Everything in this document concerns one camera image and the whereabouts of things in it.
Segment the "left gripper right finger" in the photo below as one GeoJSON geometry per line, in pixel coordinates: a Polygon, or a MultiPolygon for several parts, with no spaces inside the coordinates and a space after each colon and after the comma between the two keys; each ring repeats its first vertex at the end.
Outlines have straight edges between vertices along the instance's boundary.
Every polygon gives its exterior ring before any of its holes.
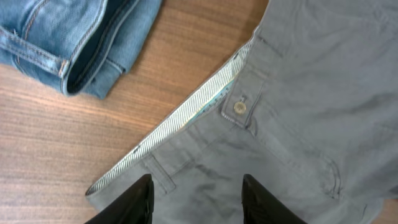
{"type": "Polygon", "coordinates": [[[241,199],[244,224],[307,224],[250,174],[243,176],[241,199]]]}

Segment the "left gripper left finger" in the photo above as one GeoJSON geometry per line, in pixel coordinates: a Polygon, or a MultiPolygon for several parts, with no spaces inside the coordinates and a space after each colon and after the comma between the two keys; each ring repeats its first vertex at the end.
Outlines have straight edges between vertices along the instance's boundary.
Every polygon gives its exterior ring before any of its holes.
{"type": "Polygon", "coordinates": [[[151,224],[153,211],[154,182],[145,174],[85,224],[151,224]]]}

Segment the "grey cotton shorts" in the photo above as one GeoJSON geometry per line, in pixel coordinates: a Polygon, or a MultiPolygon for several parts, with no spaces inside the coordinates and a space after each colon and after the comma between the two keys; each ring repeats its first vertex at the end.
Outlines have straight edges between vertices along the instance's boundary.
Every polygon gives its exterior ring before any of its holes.
{"type": "Polygon", "coordinates": [[[86,192],[154,180],[154,223],[241,223],[252,175],[307,223],[397,198],[397,2],[269,1],[251,40],[86,192]]]}

